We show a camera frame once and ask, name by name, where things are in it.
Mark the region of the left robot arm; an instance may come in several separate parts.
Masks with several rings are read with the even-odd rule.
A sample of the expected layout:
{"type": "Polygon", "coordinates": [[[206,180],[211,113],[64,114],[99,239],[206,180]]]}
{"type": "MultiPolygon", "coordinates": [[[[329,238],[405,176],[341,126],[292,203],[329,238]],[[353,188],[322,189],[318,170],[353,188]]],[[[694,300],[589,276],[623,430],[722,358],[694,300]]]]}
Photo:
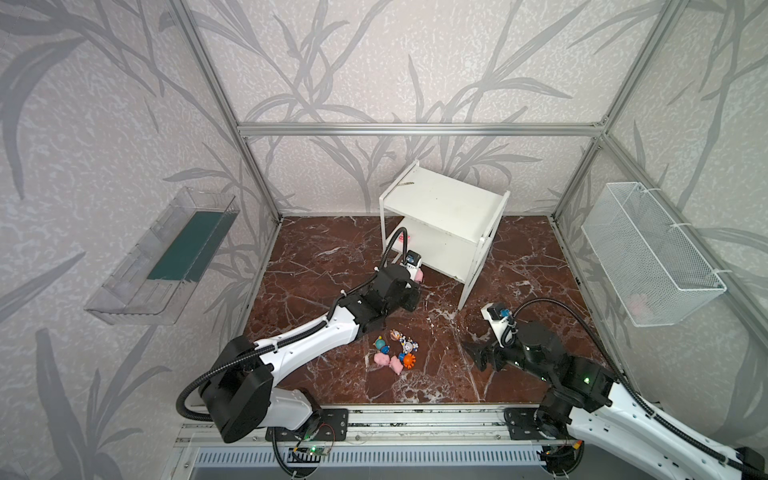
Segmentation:
{"type": "Polygon", "coordinates": [[[423,273],[413,265],[380,267],[363,284],[340,294],[327,313],[287,333],[229,341],[213,366],[179,393],[175,408],[187,419],[213,423],[226,443],[252,431],[282,428],[308,434],[319,427],[322,408],[302,390],[279,387],[288,375],[382,326],[391,314],[412,312],[423,273]]]}

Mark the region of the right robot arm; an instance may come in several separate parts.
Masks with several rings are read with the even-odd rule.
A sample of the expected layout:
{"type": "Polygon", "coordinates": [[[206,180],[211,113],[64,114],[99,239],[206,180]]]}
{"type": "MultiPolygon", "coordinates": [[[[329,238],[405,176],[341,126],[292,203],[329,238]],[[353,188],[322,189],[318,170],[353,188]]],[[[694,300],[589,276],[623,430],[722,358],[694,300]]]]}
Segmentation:
{"type": "Polygon", "coordinates": [[[766,478],[759,453],[718,443],[667,416],[610,370],[568,353],[544,325],[518,325],[506,309],[483,316],[493,340],[464,346],[478,369],[514,366],[548,386],[533,413],[506,418],[512,428],[584,441],[658,479],[766,478]]]}

